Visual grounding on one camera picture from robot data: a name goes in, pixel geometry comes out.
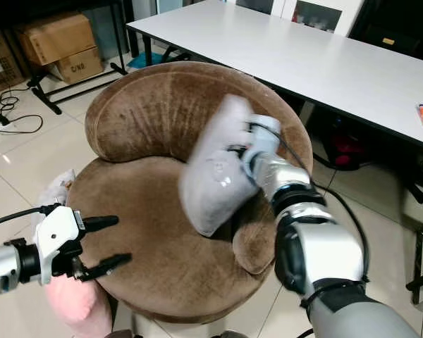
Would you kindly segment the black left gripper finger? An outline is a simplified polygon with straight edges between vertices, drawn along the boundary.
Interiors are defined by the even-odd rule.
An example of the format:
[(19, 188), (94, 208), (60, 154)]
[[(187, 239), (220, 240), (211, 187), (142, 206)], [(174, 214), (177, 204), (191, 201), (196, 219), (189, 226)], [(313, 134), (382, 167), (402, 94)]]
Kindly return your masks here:
[(103, 258), (95, 267), (83, 266), (80, 270), (80, 281), (87, 282), (111, 274), (119, 266), (132, 261), (132, 258), (131, 253), (118, 253), (112, 257)]
[(82, 224), (85, 226), (85, 232), (98, 232), (104, 228), (117, 225), (118, 222), (119, 218), (117, 215), (85, 217), (82, 219)]

